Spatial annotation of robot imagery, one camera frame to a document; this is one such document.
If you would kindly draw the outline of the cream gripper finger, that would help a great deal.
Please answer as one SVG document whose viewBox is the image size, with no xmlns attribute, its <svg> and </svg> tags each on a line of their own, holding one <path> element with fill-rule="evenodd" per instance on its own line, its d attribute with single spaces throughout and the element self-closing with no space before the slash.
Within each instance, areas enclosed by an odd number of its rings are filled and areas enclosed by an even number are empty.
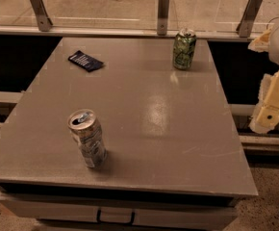
<svg viewBox="0 0 279 231">
<path fill-rule="evenodd" d="M 259 37 L 256 37 L 248 44 L 248 49 L 258 53 L 267 52 L 270 34 L 270 29 L 265 30 Z"/>
<path fill-rule="evenodd" d="M 279 70 L 264 75 L 258 99 L 249 127 L 257 134 L 266 134 L 279 123 Z"/>
</svg>

